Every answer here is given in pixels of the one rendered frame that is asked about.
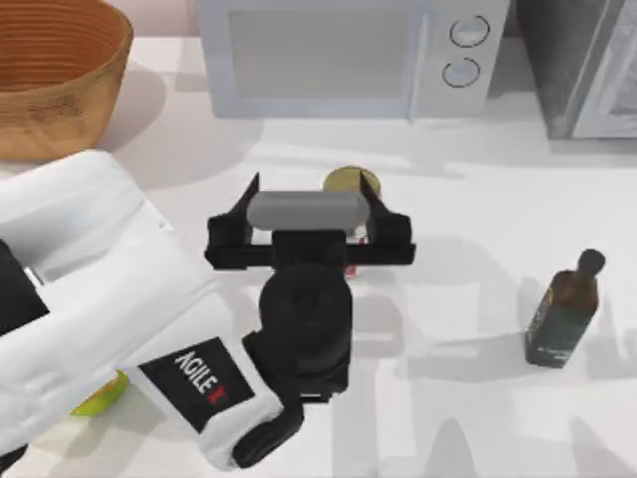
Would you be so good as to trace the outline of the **dark brown bottle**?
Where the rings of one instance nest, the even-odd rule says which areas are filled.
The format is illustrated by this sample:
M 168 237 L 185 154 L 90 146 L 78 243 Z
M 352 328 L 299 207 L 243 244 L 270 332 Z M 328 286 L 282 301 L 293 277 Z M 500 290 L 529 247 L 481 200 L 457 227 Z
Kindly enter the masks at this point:
M 525 359 L 563 368 L 581 341 L 599 305 L 597 275 L 606 263 L 595 250 L 584 250 L 573 270 L 557 272 L 546 288 L 525 332 Z

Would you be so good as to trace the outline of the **microwave oven door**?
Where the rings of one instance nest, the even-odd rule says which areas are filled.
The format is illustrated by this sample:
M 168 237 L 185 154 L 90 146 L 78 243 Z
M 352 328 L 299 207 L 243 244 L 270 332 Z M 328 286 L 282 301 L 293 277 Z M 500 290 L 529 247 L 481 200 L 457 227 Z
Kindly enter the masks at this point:
M 407 119 L 426 0 L 196 0 L 214 113 Z

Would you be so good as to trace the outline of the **pale grey rounded box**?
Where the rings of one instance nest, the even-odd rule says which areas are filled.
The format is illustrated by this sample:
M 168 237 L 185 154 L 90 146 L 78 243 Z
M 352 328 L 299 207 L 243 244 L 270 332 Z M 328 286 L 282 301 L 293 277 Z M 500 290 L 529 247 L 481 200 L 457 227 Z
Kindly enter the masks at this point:
M 251 200 L 247 218 L 264 231 L 345 231 L 364 224 L 369 212 L 360 192 L 262 191 Z

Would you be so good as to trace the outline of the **microwave knob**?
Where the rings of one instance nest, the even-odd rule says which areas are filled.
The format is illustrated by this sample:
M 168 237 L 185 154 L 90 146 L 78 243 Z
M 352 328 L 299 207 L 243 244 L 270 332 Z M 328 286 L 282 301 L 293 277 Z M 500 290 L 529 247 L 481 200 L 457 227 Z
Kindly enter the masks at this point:
M 459 48 L 474 48 L 484 43 L 491 32 L 489 22 L 480 15 L 475 15 L 454 22 L 449 35 L 452 43 Z
M 450 88 L 464 89 L 474 84 L 481 74 L 481 65 L 476 60 L 463 57 L 448 62 L 442 69 L 441 78 Z

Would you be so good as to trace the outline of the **wooden bowl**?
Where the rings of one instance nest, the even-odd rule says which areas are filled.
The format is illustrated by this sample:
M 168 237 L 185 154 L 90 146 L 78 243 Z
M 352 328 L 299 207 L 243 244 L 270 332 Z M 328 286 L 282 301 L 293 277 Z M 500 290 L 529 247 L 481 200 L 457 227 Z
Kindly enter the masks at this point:
M 47 162 L 96 146 L 132 40 L 106 0 L 0 0 L 0 160 Z

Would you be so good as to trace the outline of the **pale microwave oven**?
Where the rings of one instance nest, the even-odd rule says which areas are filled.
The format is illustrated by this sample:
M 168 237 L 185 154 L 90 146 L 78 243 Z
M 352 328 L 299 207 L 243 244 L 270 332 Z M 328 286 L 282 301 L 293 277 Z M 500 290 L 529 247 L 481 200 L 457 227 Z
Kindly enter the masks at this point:
M 196 0 L 228 119 L 437 119 L 486 102 L 511 0 Z

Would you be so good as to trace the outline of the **red and white can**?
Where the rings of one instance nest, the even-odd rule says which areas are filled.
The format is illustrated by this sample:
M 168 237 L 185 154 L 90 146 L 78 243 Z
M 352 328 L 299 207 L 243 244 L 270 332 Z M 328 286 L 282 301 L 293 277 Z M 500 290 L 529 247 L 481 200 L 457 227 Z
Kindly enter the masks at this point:
M 348 165 L 333 170 L 323 181 L 324 191 L 359 191 L 360 175 L 374 191 L 375 195 L 381 197 L 381 184 L 378 177 L 370 170 L 357 165 Z M 348 244 L 366 244 L 367 234 L 365 223 L 361 223 L 355 229 L 346 232 Z

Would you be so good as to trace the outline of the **yellow-green round object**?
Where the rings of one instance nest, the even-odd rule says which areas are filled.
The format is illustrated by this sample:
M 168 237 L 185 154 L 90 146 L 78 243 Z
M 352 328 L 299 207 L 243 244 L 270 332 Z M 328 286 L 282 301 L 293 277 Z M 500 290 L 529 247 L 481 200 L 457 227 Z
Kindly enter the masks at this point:
M 99 390 L 75 407 L 70 415 L 95 416 L 105 412 L 124 394 L 128 387 L 128 377 L 118 370 L 114 378 L 103 385 Z

